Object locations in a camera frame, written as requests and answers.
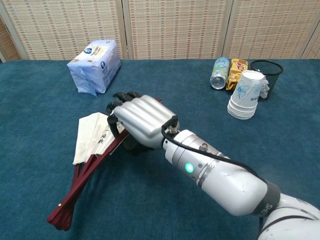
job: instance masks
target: robot finger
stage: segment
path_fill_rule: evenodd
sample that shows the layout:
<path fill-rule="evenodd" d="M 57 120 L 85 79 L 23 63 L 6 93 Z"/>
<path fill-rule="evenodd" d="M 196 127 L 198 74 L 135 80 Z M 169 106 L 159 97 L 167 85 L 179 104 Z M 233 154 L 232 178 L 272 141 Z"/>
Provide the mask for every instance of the robot finger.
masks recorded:
<path fill-rule="evenodd" d="M 131 97 L 130 95 L 128 95 L 124 92 L 117 92 L 113 95 L 113 97 L 119 99 L 122 102 L 129 102 L 132 99 L 134 99 L 133 97 Z"/>
<path fill-rule="evenodd" d="M 121 105 L 122 105 L 121 102 L 116 102 L 116 101 L 113 101 L 113 102 L 109 103 L 109 104 L 106 106 L 106 112 L 107 112 L 107 114 L 110 115 L 116 107 L 121 106 Z"/>
<path fill-rule="evenodd" d="M 132 98 L 141 98 L 142 97 L 142 95 L 136 91 L 130 91 L 130 92 L 127 92 L 126 94 L 128 94 Z"/>

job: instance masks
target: tissue pack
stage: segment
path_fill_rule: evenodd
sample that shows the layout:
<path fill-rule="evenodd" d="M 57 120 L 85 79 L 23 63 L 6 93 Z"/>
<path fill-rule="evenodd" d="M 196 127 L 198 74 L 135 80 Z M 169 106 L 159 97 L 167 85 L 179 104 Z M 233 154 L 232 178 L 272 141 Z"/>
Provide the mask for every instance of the tissue pack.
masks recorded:
<path fill-rule="evenodd" d="M 67 66 L 79 93 L 104 94 L 120 67 L 116 41 L 94 40 Z"/>

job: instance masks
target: robotic hand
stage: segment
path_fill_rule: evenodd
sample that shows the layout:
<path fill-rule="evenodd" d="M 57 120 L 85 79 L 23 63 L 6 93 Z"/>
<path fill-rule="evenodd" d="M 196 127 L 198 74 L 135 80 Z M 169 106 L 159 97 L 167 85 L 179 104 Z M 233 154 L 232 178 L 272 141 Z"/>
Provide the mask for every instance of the robotic hand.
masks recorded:
<path fill-rule="evenodd" d="M 193 132 L 180 131 L 178 117 L 151 96 L 120 92 L 114 97 L 123 103 L 107 106 L 113 124 L 120 122 L 141 150 L 163 148 L 172 165 L 230 214 L 259 216 L 258 240 L 320 238 L 320 211 L 316 207 L 281 193 L 249 166 L 224 156 Z"/>

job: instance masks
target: black mesh wastebasket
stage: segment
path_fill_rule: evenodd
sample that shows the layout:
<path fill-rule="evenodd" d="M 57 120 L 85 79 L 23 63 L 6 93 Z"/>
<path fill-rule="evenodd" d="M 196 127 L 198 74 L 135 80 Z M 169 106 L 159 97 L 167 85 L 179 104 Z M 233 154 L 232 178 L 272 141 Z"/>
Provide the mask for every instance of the black mesh wastebasket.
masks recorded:
<path fill-rule="evenodd" d="M 283 67 L 269 60 L 255 60 L 250 63 L 251 70 L 261 72 L 268 81 L 269 90 L 265 98 L 259 97 L 258 101 L 266 101 L 269 99 L 272 90 L 280 74 L 284 71 Z"/>

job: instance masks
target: stack of paper cups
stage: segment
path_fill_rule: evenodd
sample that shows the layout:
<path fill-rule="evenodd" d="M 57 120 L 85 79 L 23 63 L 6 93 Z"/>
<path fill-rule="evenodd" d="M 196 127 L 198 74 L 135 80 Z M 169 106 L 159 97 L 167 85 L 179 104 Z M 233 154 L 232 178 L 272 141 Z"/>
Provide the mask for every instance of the stack of paper cups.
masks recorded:
<path fill-rule="evenodd" d="M 264 75 L 245 70 L 228 103 L 228 113 L 237 119 L 250 119 L 256 112 Z"/>

